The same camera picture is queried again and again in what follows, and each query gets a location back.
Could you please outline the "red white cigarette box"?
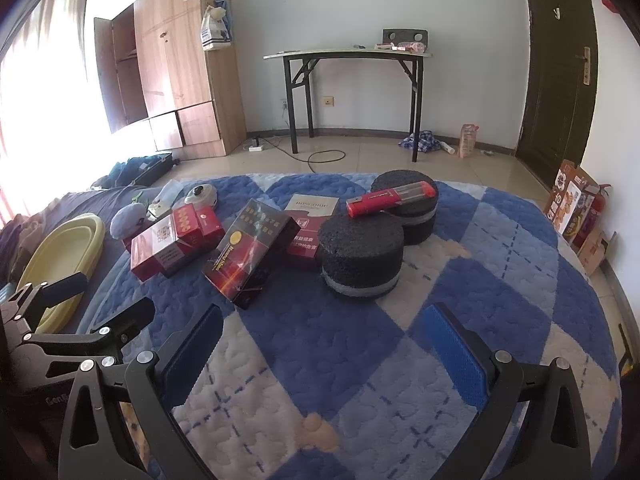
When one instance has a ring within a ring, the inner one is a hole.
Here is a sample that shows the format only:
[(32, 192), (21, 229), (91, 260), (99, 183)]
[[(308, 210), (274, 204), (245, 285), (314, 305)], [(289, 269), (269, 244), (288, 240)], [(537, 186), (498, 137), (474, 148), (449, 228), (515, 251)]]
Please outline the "red white cigarette box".
[(174, 273), (200, 250), (202, 240), (193, 207), (176, 209), (131, 241), (130, 271), (142, 282)]

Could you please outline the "black foam cylinder front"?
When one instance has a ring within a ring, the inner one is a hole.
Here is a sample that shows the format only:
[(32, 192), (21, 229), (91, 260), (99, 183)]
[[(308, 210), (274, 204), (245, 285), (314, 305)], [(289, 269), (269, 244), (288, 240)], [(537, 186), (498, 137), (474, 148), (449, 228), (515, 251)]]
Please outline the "black foam cylinder front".
[(392, 290), (404, 248), (404, 229), (389, 214), (356, 219), (337, 214), (318, 232), (322, 276), (334, 292), (350, 298), (374, 298)]

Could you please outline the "black foam cylinder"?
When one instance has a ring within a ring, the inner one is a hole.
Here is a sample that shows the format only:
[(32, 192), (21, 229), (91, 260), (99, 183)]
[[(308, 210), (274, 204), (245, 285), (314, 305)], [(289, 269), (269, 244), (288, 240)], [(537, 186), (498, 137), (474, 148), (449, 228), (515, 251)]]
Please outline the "black foam cylinder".
[(401, 185), (424, 181), (434, 188), (433, 197), (424, 197), (416, 202), (392, 208), (388, 213), (398, 219), (404, 229), (406, 245), (417, 245), (429, 237), (434, 229), (439, 200), (437, 184), (426, 174), (416, 170), (392, 170), (379, 174), (371, 184), (370, 191), (382, 191)]
[(337, 214), (318, 232), (322, 276), (334, 292), (350, 298), (374, 298), (392, 290), (404, 248), (404, 229), (389, 214), (356, 219)]

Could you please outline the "yellow oval plastic basin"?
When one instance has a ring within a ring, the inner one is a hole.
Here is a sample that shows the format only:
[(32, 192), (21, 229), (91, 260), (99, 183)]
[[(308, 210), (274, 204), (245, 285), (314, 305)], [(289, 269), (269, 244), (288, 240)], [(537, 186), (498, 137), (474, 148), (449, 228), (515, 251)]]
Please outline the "yellow oval plastic basin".
[(17, 283), (48, 284), (81, 272), (91, 278), (102, 255), (105, 228), (96, 214), (81, 214), (54, 229), (38, 246)]

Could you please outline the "dark blue bedsheet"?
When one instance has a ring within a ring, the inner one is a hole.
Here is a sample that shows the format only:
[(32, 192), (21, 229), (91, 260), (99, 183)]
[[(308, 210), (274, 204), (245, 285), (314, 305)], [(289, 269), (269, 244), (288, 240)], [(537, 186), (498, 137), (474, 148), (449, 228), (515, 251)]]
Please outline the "dark blue bedsheet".
[(103, 281), (129, 263), (124, 242), (110, 234), (112, 220), (128, 205), (149, 205), (159, 192), (159, 188), (129, 185), (68, 193), (21, 224), (14, 254), (6, 248), (1, 251), (3, 286), (51, 284), (78, 272), (88, 282), (81, 294), (44, 310), (39, 333), (72, 332), (84, 324), (82, 317)]

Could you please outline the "black orange gift box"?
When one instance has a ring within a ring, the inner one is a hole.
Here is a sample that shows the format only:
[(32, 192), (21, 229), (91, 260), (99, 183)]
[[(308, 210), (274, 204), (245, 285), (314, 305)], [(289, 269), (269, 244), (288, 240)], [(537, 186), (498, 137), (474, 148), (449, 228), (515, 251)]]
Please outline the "black orange gift box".
[(298, 231), (286, 212), (249, 200), (206, 260), (203, 274), (235, 307), (247, 309)]

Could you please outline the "blue checkered quilt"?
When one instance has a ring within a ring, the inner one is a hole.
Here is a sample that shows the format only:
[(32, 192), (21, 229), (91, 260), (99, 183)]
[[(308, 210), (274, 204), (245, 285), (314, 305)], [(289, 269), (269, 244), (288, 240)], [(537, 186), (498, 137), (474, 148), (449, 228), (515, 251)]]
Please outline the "blue checkered quilt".
[(221, 479), (427, 479), (475, 410), (424, 336), (441, 302), (493, 349), (570, 362), (593, 478), (620, 447), (620, 374), (596, 291), (539, 209), (484, 186), (444, 182), (433, 234), (408, 247), (399, 281), (364, 301), (320, 274), (274, 272), (224, 334), (174, 414)]

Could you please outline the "dark suitcase on floor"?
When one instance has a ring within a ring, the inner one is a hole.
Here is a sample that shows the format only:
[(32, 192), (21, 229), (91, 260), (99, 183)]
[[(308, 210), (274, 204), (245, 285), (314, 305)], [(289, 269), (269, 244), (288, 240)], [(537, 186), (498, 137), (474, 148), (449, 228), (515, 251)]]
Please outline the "dark suitcase on floor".
[(171, 153), (133, 157), (118, 162), (111, 171), (91, 185), (93, 188), (126, 188), (126, 186), (151, 186), (164, 174), (178, 165)]

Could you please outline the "white round device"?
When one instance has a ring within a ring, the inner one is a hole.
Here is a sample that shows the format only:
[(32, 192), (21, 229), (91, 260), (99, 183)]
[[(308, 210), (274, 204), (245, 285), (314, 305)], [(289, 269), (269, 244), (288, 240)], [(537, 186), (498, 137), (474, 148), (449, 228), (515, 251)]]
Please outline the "white round device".
[(191, 204), (195, 209), (204, 207), (214, 208), (218, 202), (217, 189), (209, 183), (195, 185), (194, 188), (191, 188), (189, 193), (186, 194), (184, 202)]

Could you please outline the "wooden wardrobe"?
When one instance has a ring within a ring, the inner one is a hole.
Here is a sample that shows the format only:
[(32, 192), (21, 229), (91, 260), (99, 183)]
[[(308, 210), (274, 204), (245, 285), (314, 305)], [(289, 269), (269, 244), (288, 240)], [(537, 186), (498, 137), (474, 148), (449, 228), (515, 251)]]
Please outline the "wooden wardrobe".
[(204, 49), (209, 10), (230, 0), (136, 0), (93, 20), (96, 72), (111, 132), (141, 130), (159, 152), (224, 157), (247, 137), (232, 44)]

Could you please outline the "red pen case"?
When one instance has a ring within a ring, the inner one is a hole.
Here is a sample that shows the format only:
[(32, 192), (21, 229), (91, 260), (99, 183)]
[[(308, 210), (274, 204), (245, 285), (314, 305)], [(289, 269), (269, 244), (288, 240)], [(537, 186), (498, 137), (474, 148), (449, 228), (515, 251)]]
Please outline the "red pen case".
[(346, 202), (346, 210), (350, 218), (358, 218), (435, 196), (436, 190), (433, 185), (419, 181), (351, 198)]

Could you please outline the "pink snack bag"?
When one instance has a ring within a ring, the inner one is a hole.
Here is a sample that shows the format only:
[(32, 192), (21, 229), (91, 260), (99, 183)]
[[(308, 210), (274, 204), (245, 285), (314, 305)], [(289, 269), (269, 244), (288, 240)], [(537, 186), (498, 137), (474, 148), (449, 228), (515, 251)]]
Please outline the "pink snack bag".
[(458, 147), (458, 154), (461, 158), (467, 158), (473, 154), (478, 130), (480, 130), (478, 125), (464, 124), (462, 126)]

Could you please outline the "blue checkered cloth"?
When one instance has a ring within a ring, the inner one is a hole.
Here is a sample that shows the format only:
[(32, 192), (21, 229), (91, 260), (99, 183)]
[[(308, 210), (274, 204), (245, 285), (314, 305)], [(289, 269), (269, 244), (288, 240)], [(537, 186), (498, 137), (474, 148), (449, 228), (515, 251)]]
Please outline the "blue checkered cloth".
[[(410, 133), (405, 139), (402, 139), (398, 145), (406, 150), (413, 150), (414, 134)], [(442, 144), (434, 136), (431, 130), (423, 130), (418, 133), (418, 152), (419, 153), (431, 153), (440, 151)]]

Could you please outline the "white plastic bag hanging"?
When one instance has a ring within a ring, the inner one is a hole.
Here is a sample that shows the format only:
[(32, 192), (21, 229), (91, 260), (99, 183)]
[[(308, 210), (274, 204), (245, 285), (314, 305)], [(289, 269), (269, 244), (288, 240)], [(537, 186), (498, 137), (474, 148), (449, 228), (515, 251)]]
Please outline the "white plastic bag hanging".
[(206, 6), (201, 21), (201, 44), (204, 51), (220, 50), (232, 45), (232, 23), (227, 0), (214, 0)]

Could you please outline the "black radio on table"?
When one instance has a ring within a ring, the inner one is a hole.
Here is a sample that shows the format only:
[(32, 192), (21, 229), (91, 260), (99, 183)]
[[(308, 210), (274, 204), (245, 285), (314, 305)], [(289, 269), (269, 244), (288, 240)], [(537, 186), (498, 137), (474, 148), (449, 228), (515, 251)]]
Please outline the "black radio on table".
[(426, 29), (415, 28), (384, 28), (382, 30), (384, 44), (422, 44), (424, 49), (428, 46), (428, 32)]

